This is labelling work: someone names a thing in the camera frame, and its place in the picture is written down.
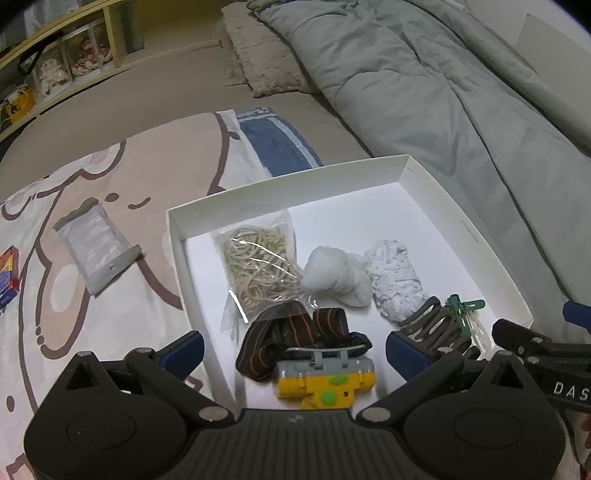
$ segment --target white box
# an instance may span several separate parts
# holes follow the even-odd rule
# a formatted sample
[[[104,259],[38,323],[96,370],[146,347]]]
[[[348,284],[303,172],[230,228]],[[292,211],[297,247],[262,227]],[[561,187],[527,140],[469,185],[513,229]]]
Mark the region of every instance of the white box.
[[[290,211],[302,267],[319,245],[363,254],[377,239],[396,239],[408,247],[409,259],[429,294],[442,301],[453,293],[464,301],[486,300],[480,321],[489,333],[498,318],[531,326],[529,308],[493,250],[409,155],[336,164],[221,192],[168,210],[167,220],[183,307],[191,327],[206,340],[204,364],[213,394],[234,412],[242,407],[297,408],[298,404],[277,399],[272,386],[243,379],[235,371],[240,345],[230,332],[220,329],[228,282],[209,232],[282,209]],[[392,324],[374,304],[346,311],[349,329],[372,341],[368,356],[377,373],[373,391],[356,394],[356,412],[404,380],[385,359]]]

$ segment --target bed sheet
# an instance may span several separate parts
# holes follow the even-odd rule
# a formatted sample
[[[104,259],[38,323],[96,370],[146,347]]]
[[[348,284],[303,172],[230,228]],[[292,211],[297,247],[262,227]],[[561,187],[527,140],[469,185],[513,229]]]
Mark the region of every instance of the bed sheet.
[[[173,270],[168,208],[321,164],[272,110],[239,117],[201,113],[160,125],[65,165],[1,205],[0,249],[20,251],[21,291],[0,315],[0,480],[33,479],[23,435],[75,352],[121,359],[138,346],[160,349],[190,330]],[[90,196],[143,252],[96,297],[52,229]],[[186,383],[211,396],[203,367]]]
[[[257,99],[248,85],[224,85],[225,58],[224,49],[207,48],[149,60],[45,112],[4,155],[0,202],[89,152],[201,112],[267,106],[288,120],[325,164],[371,156],[322,96],[290,92]]]

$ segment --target gray comforter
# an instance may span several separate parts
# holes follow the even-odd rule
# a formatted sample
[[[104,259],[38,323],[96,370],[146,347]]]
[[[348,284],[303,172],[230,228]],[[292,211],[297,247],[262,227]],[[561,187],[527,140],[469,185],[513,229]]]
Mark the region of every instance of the gray comforter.
[[[561,308],[569,298],[591,304],[591,162],[581,153],[591,150],[591,129],[451,3],[249,7],[290,42],[374,155],[408,153],[448,191],[521,290],[534,329],[589,341]]]

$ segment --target screw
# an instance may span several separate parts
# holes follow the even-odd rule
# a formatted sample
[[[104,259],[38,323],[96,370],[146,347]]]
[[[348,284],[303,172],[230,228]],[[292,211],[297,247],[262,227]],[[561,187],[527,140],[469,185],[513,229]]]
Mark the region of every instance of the screw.
[[[382,407],[366,408],[363,412],[361,412],[361,415],[363,415],[365,420],[372,421],[374,423],[389,420],[392,416],[387,408]]]
[[[199,416],[207,421],[221,421],[228,416],[228,411],[218,406],[205,407],[199,410]]]

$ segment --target white cotton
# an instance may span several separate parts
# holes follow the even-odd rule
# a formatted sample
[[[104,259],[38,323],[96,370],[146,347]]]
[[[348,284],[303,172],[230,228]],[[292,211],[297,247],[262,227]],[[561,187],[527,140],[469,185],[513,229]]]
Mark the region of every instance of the white cotton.
[[[304,269],[302,287],[306,292],[330,295],[352,307],[371,303],[371,280],[365,264],[340,248],[314,249]]]
[[[408,260],[408,249],[396,240],[378,240],[365,252],[365,263],[375,304],[389,322],[406,320],[429,298]]]

